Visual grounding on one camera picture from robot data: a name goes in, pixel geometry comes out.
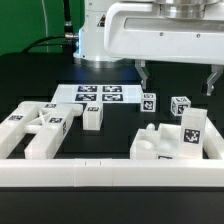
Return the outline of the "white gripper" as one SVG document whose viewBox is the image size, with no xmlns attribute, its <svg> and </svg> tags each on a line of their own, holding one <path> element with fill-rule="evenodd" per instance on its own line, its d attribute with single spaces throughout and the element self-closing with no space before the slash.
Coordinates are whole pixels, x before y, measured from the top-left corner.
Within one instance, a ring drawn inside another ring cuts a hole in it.
<svg viewBox="0 0 224 224">
<path fill-rule="evenodd" d="M 137 59 L 143 89 L 144 60 L 210 64 L 201 88 L 210 96 L 224 73 L 224 2 L 195 2 L 186 10 L 164 2 L 115 3 L 106 14 L 104 48 L 111 57 Z"/>
</svg>

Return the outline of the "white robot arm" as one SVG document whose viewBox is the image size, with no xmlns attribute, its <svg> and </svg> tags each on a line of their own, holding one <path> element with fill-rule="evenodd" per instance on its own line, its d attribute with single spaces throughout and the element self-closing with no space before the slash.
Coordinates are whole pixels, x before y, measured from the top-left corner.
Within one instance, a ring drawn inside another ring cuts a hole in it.
<svg viewBox="0 0 224 224">
<path fill-rule="evenodd" d="M 84 6 L 77 63 L 100 68 L 131 59 L 144 88 L 151 80 L 147 61 L 207 64 L 206 95 L 224 74 L 224 0 L 84 0 Z"/>
</svg>

